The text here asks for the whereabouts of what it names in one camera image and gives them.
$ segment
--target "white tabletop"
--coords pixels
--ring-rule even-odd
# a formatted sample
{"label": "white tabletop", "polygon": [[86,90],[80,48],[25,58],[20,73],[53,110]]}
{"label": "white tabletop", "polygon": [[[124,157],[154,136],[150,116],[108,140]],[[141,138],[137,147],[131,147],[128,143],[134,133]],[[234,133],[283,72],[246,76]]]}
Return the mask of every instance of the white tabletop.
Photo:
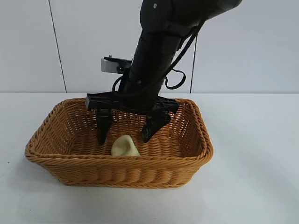
{"label": "white tabletop", "polygon": [[1,224],[298,224],[299,95],[164,94],[194,100],[214,157],[177,189],[68,187],[24,157],[58,102],[0,94]]}

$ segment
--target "black cable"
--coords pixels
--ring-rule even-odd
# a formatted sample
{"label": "black cable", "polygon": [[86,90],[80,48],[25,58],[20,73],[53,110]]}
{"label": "black cable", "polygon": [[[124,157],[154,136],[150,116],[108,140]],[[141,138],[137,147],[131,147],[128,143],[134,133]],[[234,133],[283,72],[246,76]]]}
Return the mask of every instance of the black cable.
{"label": "black cable", "polygon": [[183,74],[183,78],[182,78],[182,80],[179,82],[179,84],[177,84],[177,85],[175,85],[175,86],[168,86],[168,85],[167,85],[167,84],[168,84],[168,78],[165,77],[165,86],[166,86],[166,88],[169,89],[169,90],[175,90],[175,89],[181,87],[181,86],[184,84],[184,82],[186,81],[186,74],[185,74],[183,71],[175,70],[175,69],[173,69],[173,71],[182,73],[182,74]]}
{"label": "black cable", "polygon": [[192,42],[194,41],[194,39],[196,38],[198,32],[200,31],[200,29],[202,28],[202,26],[204,25],[205,21],[207,19],[207,16],[204,17],[200,23],[196,26],[196,28],[194,29],[193,34],[191,35],[191,37],[189,38],[188,42],[186,43],[186,45],[184,46],[184,48],[182,49],[182,51],[179,53],[179,55],[177,56],[177,58],[174,60],[174,62],[168,67],[168,69],[165,71],[165,73],[156,81],[152,82],[151,84],[145,86],[143,89],[134,92],[134,93],[128,93],[128,94],[119,94],[116,90],[115,87],[117,85],[117,83],[121,80],[121,77],[119,77],[114,84],[112,85],[112,93],[119,97],[119,98],[129,98],[129,97],[135,97],[138,96],[139,94],[141,94],[143,91],[147,90],[148,88],[154,86],[156,83],[161,82],[167,75],[168,73],[178,64],[178,62],[182,59],[182,57],[185,55],[185,53],[187,52],[187,50],[189,49],[189,47],[191,46]]}

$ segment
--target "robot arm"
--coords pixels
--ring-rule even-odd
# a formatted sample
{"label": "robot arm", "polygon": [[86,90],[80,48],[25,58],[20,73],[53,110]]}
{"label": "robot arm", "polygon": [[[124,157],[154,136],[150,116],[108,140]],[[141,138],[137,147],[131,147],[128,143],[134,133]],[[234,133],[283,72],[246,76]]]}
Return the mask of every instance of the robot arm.
{"label": "robot arm", "polygon": [[122,73],[118,91],[88,94],[87,109],[96,109],[98,141],[105,142],[113,123],[111,109],[147,115],[142,138],[147,142],[157,130],[170,122],[169,111],[176,112],[175,100],[158,97],[164,78],[179,61],[173,58],[190,37],[180,53],[183,56],[201,26],[214,16],[226,12],[242,0],[143,0],[140,22],[142,33],[133,62],[112,57],[102,60],[102,69]]}
{"label": "robot arm", "polygon": [[[133,93],[156,81],[169,68],[177,50],[201,22],[241,3],[241,0],[144,0],[140,22],[142,33],[123,93]],[[126,104],[151,109],[164,80]]]}

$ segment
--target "yellow object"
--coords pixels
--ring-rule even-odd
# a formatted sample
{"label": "yellow object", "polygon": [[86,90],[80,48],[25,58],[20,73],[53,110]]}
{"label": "yellow object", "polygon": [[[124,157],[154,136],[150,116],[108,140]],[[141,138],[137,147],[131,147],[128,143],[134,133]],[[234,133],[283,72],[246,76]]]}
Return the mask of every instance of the yellow object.
{"label": "yellow object", "polygon": [[112,145],[111,155],[126,156],[135,155],[140,156],[136,146],[130,135],[123,135],[119,137]]}

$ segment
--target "basket rim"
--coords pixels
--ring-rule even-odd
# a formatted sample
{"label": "basket rim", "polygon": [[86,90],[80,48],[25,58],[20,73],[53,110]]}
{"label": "basket rim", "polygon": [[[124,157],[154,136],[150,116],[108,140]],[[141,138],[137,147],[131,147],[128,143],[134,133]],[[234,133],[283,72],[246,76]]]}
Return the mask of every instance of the basket rim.
{"label": "basket rim", "polygon": [[188,166],[186,162],[190,166],[194,166],[194,164],[198,163],[207,163],[213,156],[213,146],[209,139],[209,135],[207,133],[206,126],[203,123],[202,116],[200,114],[198,106],[190,99],[181,99],[176,98],[176,100],[179,103],[188,103],[189,106],[191,106],[191,111],[193,117],[197,118],[195,120],[198,132],[200,134],[200,137],[202,139],[203,143],[203,150],[202,153],[198,156],[193,157],[174,157],[174,156],[111,156],[111,155],[76,155],[76,154],[69,154],[69,155],[63,155],[63,154],[41,154],[35,151],[35,147],[38,145],[38,142],[40,142],[40,136],[42,133],[49,128],[49,125],[51,121],[54,119],[55,115],[60,113],[63,110],[63,107],[68,103],[73,103],[74,101],[82,101],[85,98],[71,98],[64,100],[60,103],[58,103],[56,106],[54,106],[53,110],[48,114],[47,118],[43,121],[41,126],[37,129],[37,131],[33,134],[31,139],[26,145],[25,149],[25,155],[27,159],[29,159],[32,162],[44,164],[47,165],[53,160],[59,160],[59,161],[71,161],[73,165],[75,163],[80,163],[81,165],[84,164],[83,161],[88,162],[88,165],[91,165],[91,161],[94,164],[98,164],[101,162],[101,165],[104,161],[116,161],[118,166],[121,164],[120,161],[184,161],[184,167]]}

